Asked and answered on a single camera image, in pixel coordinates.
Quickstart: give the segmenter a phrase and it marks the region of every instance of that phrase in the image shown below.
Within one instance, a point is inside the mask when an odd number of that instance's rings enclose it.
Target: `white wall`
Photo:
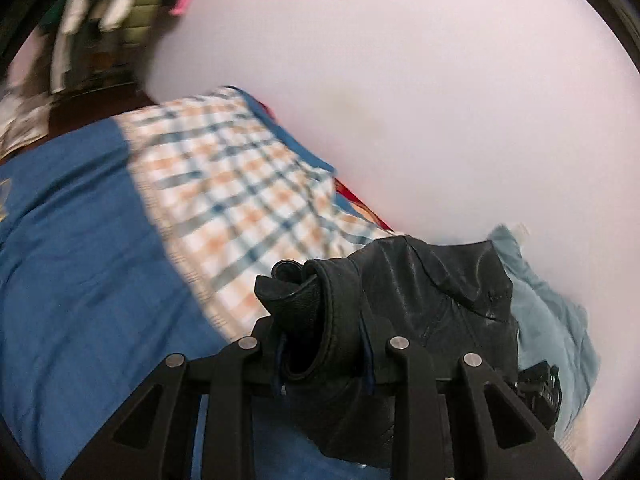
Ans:
[[[584,0],[195,0],[159,45],[160,100],[240,86],[398,230],[532,231],[590,311],[602,372],[587,480],[640,415],[640,76]]]

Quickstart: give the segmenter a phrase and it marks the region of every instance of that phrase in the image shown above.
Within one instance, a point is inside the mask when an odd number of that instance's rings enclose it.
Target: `black leather garment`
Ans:
[[[280,371],[294,420],[323,454],[376,467],[391,464],[394,402],[370,394],[363,305],[451,373],[476,352],[515,382],[511,290],[491,242],[433,246],[409,236],[373,241],[347,258],[284,260],[255,282],[285,334]]]

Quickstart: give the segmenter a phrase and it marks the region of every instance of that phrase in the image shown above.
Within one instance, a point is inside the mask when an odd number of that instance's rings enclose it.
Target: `silver screw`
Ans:
[[[401,335],[397,335],[395,337],[392,337],[389,340],[389,344],[393,347],[396,348],[398,350],[404,350],[405,348],[407,348],[409,346],[409,340],[405,337],[402,337]]]
[[[166,357],[164,360],[164,364],[166,364],[169,368],[176,368],[178,366],[182,366],[184,363],[184,355],[182,354],[171,354]]]
[[[465,354],[463,359],[465,360],[466,364],[472,366],[473,368],[476,368],[477,366],[480,366],[482,364],[482,358],[478,354]]]
[[[255,337],[251,337],[249,335],[247,337],[243,337],[240,341],[238,341],[238,346],[242,350],[251,350],[251,348],[255,348],[258,346],[258,340]]]

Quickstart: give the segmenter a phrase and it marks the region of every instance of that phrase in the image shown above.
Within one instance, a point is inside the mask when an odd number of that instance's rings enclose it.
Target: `checkered fabric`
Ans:
[[[390,233],[334,203],[330,172],[302,160],[235,89],[115,118],[150,220],[207,318],[229,340],[267,314],[258,274],[339,258]]]

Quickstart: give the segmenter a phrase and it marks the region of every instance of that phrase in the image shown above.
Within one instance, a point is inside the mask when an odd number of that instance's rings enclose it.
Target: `blue fabric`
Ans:
[[[600,368],[587,333],[586,312],[537,276],[506,226],[496,227],[489,240],[513,282],[511,313],[519,325],[520,369],[543,360],[560,368],[562,405],[555,434],[560,440],[587,401]]]
[[[0,222],[0,411],[46,479],[167,354],[225,345],[148,222],[128,156],[105,120],[0,166],[12,181]],[[254,421],[259,479],[388,478],[322,457],[264,402]]]
[[[271,119],[270,115],[267,113],[267,110],[264,109],[264,106],[262,106],[260,102],[258,102],[254,97],[252,97],[244,90],[236,88],[235,86],[230,86],[229,88],[238,90],[242,94],[242,98],[246,101],[249,110],[251,110],[252,113],[258,119],[260,119],[260,122],[262,122],[262,124],[270,129],[271,132],[280,140],[280,142],[287,146],[292,152],[297,153],[298,156],[310,166],[313,166],[315,168],[322,168],[323,170],[326,170],[335,176],[335,168],[333,166],[311,153],[296,139],[294,139],[294,137],[287,130],[280,126],[276,121]],[[340,193],[335,193],[334,197],[335,205],[337,205],[338,208],[342,209],[345,213],[364,218],[364,216],[362,216],[353,208],[351,202],[349,202]]]

